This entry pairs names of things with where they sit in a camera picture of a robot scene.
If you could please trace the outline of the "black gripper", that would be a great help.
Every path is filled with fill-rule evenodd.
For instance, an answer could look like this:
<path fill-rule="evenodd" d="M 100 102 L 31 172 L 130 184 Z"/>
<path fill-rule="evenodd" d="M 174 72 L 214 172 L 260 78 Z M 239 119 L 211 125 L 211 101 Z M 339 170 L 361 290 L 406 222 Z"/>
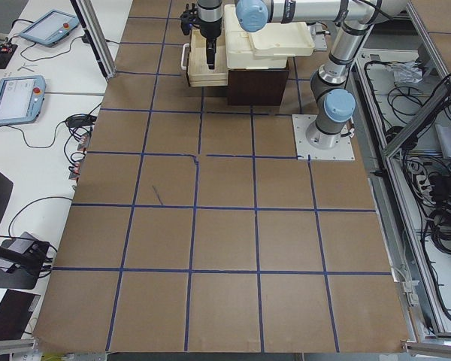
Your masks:
<path fill-rule="evenodd" d="M 215 69 L 216 38 L 221 34 L 221 3 L 196 2 L 187 4 L 180 16 L 181 30 L 189 35 L 192 27 L 197 27 L 201 35 L 206 38 L 207 66 Z"/>

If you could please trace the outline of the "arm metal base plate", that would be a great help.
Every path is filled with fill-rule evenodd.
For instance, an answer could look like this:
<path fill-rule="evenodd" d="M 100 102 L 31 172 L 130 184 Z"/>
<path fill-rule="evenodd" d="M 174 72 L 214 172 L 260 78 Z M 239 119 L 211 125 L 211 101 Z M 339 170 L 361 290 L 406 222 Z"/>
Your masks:
<path fill-rule="evenodd" d="M 355 160 L 346 124 L 336 135 L 321 133 L 316 127 L 315 114 L 293 114 L 292 124 L 298 159 L 338 162 Z"/>

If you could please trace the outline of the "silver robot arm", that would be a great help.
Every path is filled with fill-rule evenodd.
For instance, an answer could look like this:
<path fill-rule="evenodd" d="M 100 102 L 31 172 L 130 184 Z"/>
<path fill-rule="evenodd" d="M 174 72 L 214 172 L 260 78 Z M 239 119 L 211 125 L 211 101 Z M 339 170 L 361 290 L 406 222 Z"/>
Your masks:
<path fill-rule="evenodd" d="M 319 113 L 306 132 L 309 144 L 321 150 L 334 148 L 356 108 L 346 83 L 353 63 L 372 27 L 392 19 L 406 8 L 402 0 L 388 1 L 236 1 L 235 15 L 243 30 L 257 32 L 268 23 L 329 20 L 340 29 L 328 61 L 313 74 L 311 90 Z"/>

